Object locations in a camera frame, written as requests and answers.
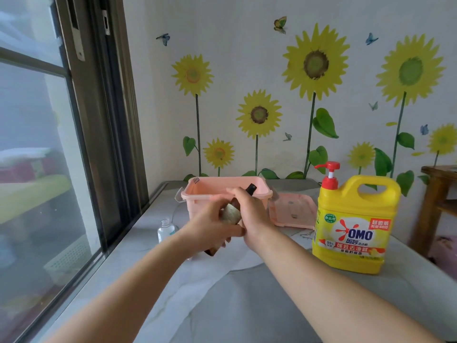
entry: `green round label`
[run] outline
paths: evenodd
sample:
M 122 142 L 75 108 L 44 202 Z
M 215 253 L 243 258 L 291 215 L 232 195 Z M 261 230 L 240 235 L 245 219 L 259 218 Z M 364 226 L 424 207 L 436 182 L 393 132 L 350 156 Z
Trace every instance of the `green round label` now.
M 336 217 L 333 214 L 326 214 L 324 217 L 327 223 L 334 223 L 336 221 Z

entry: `yellow handle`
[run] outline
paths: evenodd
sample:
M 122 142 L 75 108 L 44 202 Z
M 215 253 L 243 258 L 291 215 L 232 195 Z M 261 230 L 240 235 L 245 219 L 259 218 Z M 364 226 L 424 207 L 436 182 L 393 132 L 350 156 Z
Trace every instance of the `yellow handle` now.
M 387 177 L 380 177 L 380 176 L 352 176 L 345 184 L 344 188 L 341 192 L 341 195 L 347 196 L 351 193 L 358 193 L 359 186 L 363 184 L 372 184 L 372 185 L 383 185 L 386 187 L 386 190 L 381 192 L 380 194 L 374 195 L 381 195 L 385 198 L 390 198 L 394 200 L 399 200 L 401 195 L 400 185 L 396 181 L 391 178 Z

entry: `person's left arm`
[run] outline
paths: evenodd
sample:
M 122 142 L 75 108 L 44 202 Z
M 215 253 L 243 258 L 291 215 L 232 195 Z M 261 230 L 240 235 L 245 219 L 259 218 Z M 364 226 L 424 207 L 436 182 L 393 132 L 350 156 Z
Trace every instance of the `person's left arm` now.
M 187 258 L 222 245 L 228 237 L 243 236 L 241 226 L 219 221 L 220 208 L 226 203 L 224 199 L 210 202 L 71 317 L 47 343 L 133 342 L 164 287 Z

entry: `person's left hand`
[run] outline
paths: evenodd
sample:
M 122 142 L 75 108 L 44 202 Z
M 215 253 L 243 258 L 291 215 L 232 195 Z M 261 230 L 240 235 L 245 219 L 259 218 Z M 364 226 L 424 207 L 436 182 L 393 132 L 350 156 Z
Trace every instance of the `person's left hand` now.
M 224 247 L 231 237 L 242 237 L 244 228 L 240 225 L 224 224 L 219 219 L 220 209 L 229 201 L 222 195 L 214 196 L 208 205 L 176 233 L 190 248 L 192 255 L 213 247 Z

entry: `person's right hand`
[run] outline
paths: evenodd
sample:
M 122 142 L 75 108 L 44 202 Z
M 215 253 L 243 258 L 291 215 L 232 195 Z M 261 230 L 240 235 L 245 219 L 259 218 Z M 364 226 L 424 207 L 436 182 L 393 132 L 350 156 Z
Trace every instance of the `person's right hand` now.
M 240 187 L 227 188 L 227 191 L 235 195 L 239 202 L 243 226 L 246 229 L 244 241 L 250 249 L 257 252 L 256 247 L 260 243 L 262 234 L 274 228 L 274 225 L 268 218 L 260 199 L 250 196 Z

